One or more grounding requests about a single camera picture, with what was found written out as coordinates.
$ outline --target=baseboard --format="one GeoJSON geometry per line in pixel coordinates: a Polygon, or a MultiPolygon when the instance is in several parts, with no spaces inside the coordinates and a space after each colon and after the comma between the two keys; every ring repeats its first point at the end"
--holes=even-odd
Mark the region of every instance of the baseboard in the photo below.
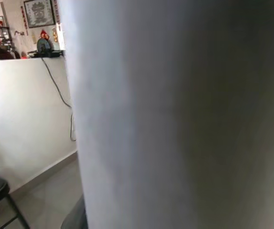
{"type": "Polygon", "coordinates": [[[24,196],[27,192],[35,188],[37,185],[43,183],[48,178],[50,178],[53,174],[60,171],[66,165],[70,164],[71,162],[77,159],[77,151],[71,152],[69,155],[61,158],[60,160],[56,161],[52,165],[44,168],[41,172],[36,174],[34,177],[29,179],[24,185],[21,187],[11,190],[10,194],[14,199],[19,199],[20,197],[24,196]]]}

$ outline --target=electrical cord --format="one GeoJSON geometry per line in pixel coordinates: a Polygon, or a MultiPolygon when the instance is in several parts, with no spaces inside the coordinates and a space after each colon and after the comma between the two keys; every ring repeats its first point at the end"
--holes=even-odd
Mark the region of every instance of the electrical cord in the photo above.
{"type": "MultiPolygon", "coordinates": [[[[64,98],[62,97],[61,91],[60,91],[58,85],[56,84],[56,82],[55,82],[55,80],[54,80],[54,78],[53,78],[53,76],[52,76],[52,74],[51,74],[51,71],[50,71],[50,69],[49,69],[47,63],[45,62],[45,60],[44,60],[42,57],[41,57],[41,60],[42,60],[42,62],[45,64],[45,66],[46,66],[46,68],[47,68],[47,71],[48,71],[48,73],[49,73],[49,76],[50,76],[52,82],[54,83],[54,85],[55,85],[55,87],[56,87],[56,90],[58,91],[58,93],[59,93],[59,95],[60,95],[60,98],[61,98],[62,102],[63,102],[68,108],[72,109],[72,107],[71,107],[71,106],[64,100],[64,98]]],[[[72,125],[73,125],[72,120],[73,120],[73,113],[71,113],[71,117],[70,117],[70,140],[71,140],[72,142],[75,142],[76,139],[74,139],[74,138],[72,137],[72,125]]]]}

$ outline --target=gray floor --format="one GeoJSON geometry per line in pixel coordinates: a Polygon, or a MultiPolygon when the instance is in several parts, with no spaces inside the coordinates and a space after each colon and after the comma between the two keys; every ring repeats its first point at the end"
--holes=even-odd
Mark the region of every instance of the gray floor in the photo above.
{"type": "MultiPolygon", "coordinates": [[[[60,229],[82,195],[78,162],[74,161],[16,201],[31,229],[60,229]]],[[[0,226],[14,216],[7,205],[0,209],[0,226]]],[[[20,229],[15,220],[6,229],[20,229]]]]}

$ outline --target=white pillar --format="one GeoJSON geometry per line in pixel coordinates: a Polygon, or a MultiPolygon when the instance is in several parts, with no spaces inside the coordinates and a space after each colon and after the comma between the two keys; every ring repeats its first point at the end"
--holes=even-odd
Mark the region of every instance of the white pillar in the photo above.
{"type": "Polygon", "coordinates": [[[61,1],[91,229],[274,228],[271,7],[61,1]]]}

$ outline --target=round black object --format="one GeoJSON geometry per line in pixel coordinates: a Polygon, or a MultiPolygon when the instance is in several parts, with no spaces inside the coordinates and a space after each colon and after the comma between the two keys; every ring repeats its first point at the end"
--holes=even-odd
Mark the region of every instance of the round black object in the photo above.
{"type": "Polygon", "coordinates": [[[37,51],[38,51],[38,53],[51,52],[52,47],[46,39],[40,38],[37,41],[37,51]]]}

